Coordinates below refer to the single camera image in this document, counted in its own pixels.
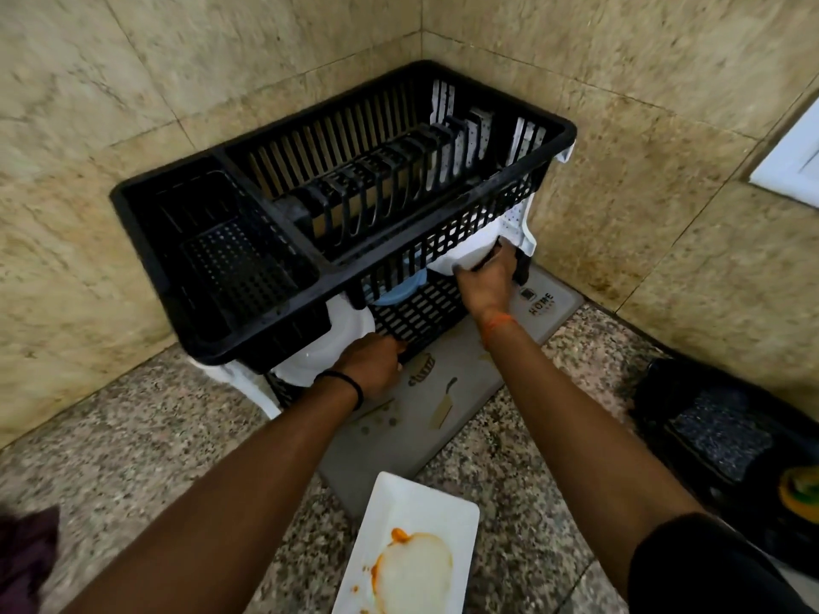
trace black sleeve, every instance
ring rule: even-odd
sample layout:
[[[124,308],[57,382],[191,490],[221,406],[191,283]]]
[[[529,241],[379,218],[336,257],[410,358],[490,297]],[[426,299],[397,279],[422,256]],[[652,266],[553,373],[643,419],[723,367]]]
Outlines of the black sleeve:
[[[631,614],[815,614],[767,558],[699,514],[663,524],[637,547],[628,601]]]

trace white bowl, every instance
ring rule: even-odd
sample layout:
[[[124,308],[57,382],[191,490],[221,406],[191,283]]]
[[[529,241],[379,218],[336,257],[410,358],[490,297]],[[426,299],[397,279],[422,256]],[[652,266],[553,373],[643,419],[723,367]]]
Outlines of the white bowl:
[[[273,368],[276,377],[290,385],[310,387],[315,376],[333,366],[351,342],[375,331],[369,308],[356,310],[343,295],[327,302],[327,312],[330,331]]]
[[[451,276],[452,268],[456,265],[471,269],[492,251],[499,236],[500,217],[497,217],[446,252],[444,256],[433,260],[427,267],[445,276]]]

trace dirty plate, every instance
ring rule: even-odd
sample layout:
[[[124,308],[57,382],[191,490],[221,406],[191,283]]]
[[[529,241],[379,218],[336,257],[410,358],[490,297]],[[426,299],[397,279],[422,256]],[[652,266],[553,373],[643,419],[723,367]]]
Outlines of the dirty plate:
[[[430,577],[429,570],[439,568],[440,557],[423,565],[418,561],[424,556],[436,556],[442,549],[448,550],[451,558],[446,561],[445,571],[441,572],[448,572],[451,562],[451,574],[440,611],[444,614],[462,612],[479,518],[480,511],[472,502],[381,472],[338,589],[333,614],[391,614],[392,611],[418,611],[421,614],[422,610],[429,611],[429,601],[424,601],[429,599],[430,591],[425,589],[429,586],[418,591],[407,591],[406,588],[410,588],[408,584],[413,581],[427,581],[440,588],[441,578]],[[412,539],[418,539],[415,543],[426,541],[427,546],[414,546],[410,551],[407,546]],[[428,547],[429,540],[441,546]],[[407,555],[396,556],[396,550],[392,549],[392,555],[382,557],[379,562],[388,546],[405,547]],[[387,563],[392,566],[389,570],[382,568]],[[382,575],[377,599],[374,577],[379,573]],[[405,580],[400,582],[401,585],[389,585],[386,578],[390,575],[402,576]],[[400,602],[393,607],[396,600]],[[384,601],[392,602],[386,611],[382,608]]]

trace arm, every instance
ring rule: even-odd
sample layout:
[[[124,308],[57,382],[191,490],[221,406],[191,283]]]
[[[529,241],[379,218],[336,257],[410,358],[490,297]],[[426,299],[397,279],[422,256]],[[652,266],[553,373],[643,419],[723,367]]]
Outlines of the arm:
[[[478,327],[508,311],[514,247],[456,276]],[[636,547],[700,504],[629,431],[559,371],[517,323],[494,327],[488,350],[572,516],[624,597]]]
[[[401,350],[369,334],[333,368],[375,396],[398,380]],[[171,504],[65,613],[244,611],[357,398],[346,381],[320,378]]]

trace orange thread bracelet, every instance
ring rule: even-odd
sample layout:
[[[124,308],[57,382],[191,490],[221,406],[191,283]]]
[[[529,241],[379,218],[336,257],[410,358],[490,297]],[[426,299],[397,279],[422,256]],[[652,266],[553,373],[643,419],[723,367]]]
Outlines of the orange thread bracelet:
[[[514,317],[507,313],[498,313],[489,319],[489,321],[481,328],[481,342],[483,342],[483,348],[487,350],[489,349],[489,334],[491,334],[496,327],[510,322],[517,323]]]

